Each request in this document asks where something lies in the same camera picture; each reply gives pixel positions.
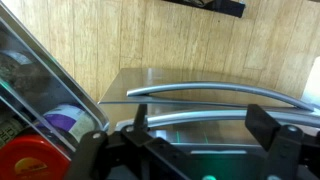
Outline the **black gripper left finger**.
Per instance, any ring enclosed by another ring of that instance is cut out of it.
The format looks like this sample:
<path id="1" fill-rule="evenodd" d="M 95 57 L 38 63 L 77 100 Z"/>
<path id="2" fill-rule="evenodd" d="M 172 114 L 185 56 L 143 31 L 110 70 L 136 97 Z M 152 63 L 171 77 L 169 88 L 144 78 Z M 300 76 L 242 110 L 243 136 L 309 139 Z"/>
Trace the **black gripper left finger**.
<path id="1" fill-rule="evenodd" d="M 140 104 L 137 109 L 137 113 L 135 115 L 133 127 L 135 131 L 147 132 L 148 127 L 148 120 L 147 120 L 147 105 Z"/>

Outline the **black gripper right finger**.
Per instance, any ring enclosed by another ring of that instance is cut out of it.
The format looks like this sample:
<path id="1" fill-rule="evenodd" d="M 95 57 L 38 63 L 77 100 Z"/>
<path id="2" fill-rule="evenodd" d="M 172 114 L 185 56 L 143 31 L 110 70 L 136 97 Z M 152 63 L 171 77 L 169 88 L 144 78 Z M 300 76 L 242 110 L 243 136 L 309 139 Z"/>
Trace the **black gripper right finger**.
<path id="1" fill-rule="evenodd" d="M 249 104 L 245 117 L 245 127 L 268 151 L 281 125 L 257 104 Z"/>

